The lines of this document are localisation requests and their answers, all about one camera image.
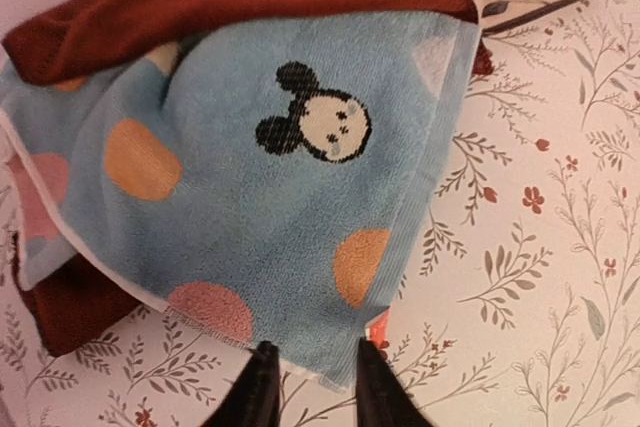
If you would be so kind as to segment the blue cartoon towel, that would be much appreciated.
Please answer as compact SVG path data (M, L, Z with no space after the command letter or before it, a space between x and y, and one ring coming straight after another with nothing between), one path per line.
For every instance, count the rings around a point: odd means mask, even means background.
M435 12L245 22L73 91L1 74L30 289L79 254L343 389L447 161L478 26Z

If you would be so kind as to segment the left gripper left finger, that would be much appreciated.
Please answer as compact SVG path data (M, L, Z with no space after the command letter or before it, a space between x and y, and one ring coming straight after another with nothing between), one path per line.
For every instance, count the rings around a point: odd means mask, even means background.
M217 409L201 427L276 427L279 425L278 348L262 341Z

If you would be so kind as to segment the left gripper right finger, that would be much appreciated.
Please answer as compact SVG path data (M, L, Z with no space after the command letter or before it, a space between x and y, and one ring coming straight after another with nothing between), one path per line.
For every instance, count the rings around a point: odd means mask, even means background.
M432 427L404 391L375 344L358 342L355 385L358 427Z

